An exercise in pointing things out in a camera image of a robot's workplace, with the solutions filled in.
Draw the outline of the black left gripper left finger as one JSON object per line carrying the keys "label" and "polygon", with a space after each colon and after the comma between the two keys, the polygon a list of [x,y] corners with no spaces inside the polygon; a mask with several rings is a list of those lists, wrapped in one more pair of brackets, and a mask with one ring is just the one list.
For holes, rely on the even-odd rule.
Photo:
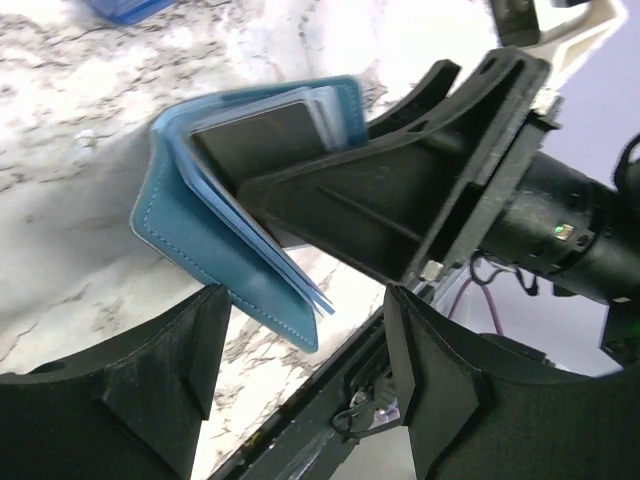
{"label": "black left gripper left finger", "polygon": [[4,479],[188,479],[231,302],[209,286],[158,317],[1,377]]}

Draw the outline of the blue leather card holder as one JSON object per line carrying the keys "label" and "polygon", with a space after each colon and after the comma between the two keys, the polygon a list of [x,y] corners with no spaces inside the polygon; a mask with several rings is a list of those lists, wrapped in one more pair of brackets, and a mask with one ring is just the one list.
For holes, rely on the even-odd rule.
{"label": "blue leather card holder", "polygon": [[222,112],[258,102],[317,103],[329,151],[366,144],[361,89],[351,76],[267,85],[196,97],[150,124],[150,158],[130,216],[134,234],[198,282],[226,287],[233,304],[299,349],[318,348],[316,316],[333,307],[322,290],[208,168],[191,134]]}

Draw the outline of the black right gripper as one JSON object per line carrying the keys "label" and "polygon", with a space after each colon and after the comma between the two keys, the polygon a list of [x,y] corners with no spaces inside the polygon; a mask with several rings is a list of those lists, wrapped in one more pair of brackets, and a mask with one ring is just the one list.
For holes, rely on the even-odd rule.
{"label": "black right gripper", "polygon": [[471,257],[525,270],[603,304],[639,300],[639,212],[630,198],[539,152],[513,144],[502,161],[526,162]]}

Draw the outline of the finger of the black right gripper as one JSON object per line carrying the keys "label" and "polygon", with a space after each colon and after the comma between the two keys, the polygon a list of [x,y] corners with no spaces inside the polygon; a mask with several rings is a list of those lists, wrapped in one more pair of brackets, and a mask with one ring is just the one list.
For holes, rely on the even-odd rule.
{"label": "finger of the black right gripper", "polygon": [[538,150],[554,128],[533,110],[549,73],[518,48],[494,49],[407,127],[246,180],[239,201],[379,282],[437,280],[479,247],[522,177],[526,162],[502,166],[507,150]]}
{"label": "finger of the black right gripper", "polygon": [[390,110],[367,124],[369,139],[401,130],[432,110],[446,98],[461,67],[450,60],[439,60]]}

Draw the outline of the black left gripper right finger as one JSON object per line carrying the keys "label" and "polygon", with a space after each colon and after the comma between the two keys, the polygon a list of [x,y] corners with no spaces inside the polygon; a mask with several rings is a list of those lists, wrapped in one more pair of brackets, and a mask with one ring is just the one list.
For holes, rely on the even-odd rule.
{"label": "black left gripper right finger", "polygon": [[635,479],[639,371],[545,365],[389,285],[384,323],[420,479]]}

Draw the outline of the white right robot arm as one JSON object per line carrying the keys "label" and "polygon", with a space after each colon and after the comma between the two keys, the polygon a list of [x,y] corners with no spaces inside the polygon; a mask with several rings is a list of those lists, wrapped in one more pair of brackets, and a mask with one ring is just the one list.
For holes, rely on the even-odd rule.
{"label": "white right robot arm", "polygon": [[243,181],[241,205],[381,282],[484,256],[605,304],[639,297],[639,168],[614,188],[545,155],[557,88],[625,17],[618,1],[495,1],[501,46],[436,62],[369,142]]}

